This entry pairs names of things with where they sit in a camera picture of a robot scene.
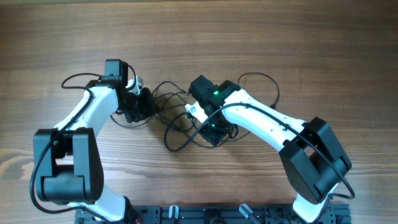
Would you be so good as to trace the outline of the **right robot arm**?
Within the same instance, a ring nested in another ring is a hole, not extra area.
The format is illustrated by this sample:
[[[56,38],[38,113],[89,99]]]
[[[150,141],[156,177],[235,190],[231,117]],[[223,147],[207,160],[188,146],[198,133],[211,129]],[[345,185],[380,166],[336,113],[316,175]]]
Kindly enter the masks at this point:
[[[291,223],[321,219],[339,183],[352,168],[330,125],[315,117],[306,122],[284,115],[250,96],[237,83],[213,84],[200,75],[188,89],[196,102],[186,111],[198,119],[200,135],[213,146],[241,126],[272,146],[279,154],[287,178],[297,193]]]

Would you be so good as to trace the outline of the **black USB cable thin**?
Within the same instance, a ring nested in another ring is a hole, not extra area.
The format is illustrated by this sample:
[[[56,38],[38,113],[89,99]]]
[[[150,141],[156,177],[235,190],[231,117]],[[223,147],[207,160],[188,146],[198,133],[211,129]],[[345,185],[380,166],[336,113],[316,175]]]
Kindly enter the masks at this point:
[[[156,108],[154,116],[160,123],[179,132],[186,133],[193,129],[195,121],[193,124],[188,124],[187,128],[184,127],[184,124],[178,124],[177,121],[172,124],[173,118],[184,112],[184,106],[189,103],[190,95],[187,90],[172,81],[163,81],[155,87],[152,94]]]

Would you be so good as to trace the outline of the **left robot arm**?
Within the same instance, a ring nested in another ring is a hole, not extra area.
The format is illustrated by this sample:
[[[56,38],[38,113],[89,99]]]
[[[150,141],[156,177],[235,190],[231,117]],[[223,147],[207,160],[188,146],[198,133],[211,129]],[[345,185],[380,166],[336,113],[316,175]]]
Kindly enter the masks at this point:
[[[153,115],[154,98],[134,69],[120,59],[105,61],[104,75],[94,75],[73,111],[56,126],[33,138],[34,168],[29,193],[33,205],[48,214],[81,211],[101,223],[140,223],[129,199],[104,184],[96,137],[113,114],[128,123]]]

